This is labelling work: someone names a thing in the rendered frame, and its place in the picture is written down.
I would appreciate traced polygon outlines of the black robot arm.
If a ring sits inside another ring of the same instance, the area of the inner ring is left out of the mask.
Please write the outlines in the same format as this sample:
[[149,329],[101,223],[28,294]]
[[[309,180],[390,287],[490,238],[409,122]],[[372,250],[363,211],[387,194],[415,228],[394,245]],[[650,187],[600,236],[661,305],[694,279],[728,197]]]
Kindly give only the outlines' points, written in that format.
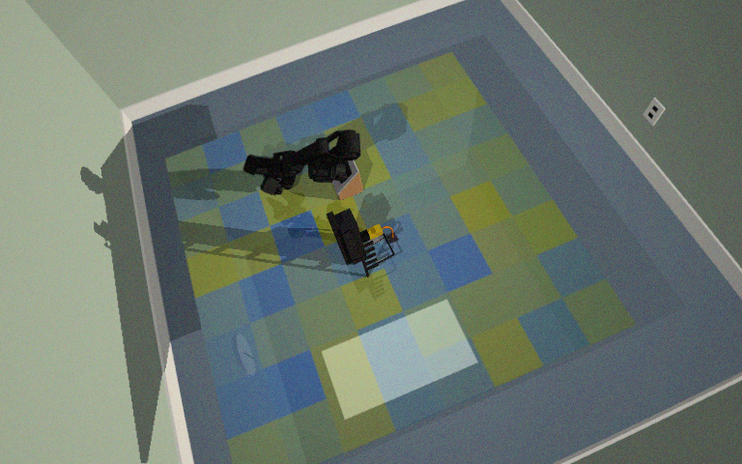
[[[328,143],[336,137],[336,145],[329,150]],[[274,179],[271,174],[276,178],[293,177],[308,164],[308,177],[314,182],[332,183],[335,180],[342,184],[352,175],[348,160],[359,157],[359,133],[355,130],[336,130],[327,137],[317,138],[298,151],[272,153],[272,159],[253,157],[251,172],[265,177],[260,186],[263,192],[277,195],[283,191],[279,184],[282,180]]]

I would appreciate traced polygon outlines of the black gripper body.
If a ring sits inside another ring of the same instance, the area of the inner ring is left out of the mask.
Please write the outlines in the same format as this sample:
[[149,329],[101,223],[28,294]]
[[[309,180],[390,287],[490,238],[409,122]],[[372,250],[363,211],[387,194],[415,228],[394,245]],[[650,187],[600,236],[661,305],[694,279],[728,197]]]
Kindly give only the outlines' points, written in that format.
[[[253,157],[256,157],[256,156],[254,156],[252,154],[249,155],[249,156],[247,156],[247,159],[246,159],[246,162],[245,162],[245,165],[244,165],[244,168],[243,168],[243,170],[245,172],[248,172],[250,174],[252,174],[252,172],[251,172],[251,161],[252,161]],[[277,179],[277,180],[280,180],[280,181],[282,180],[280,183],[282,183],[281,186],[283,188],[285,188],[285,189],[291,189],[293,187],[293,184],[294,184],[294,181],[295,181],[295,178],[296,178],[296,175],[293,176],[293,177],[283,177],[283,178],[276,178],[272,174],[271,174],[271,176],[274,179]]]

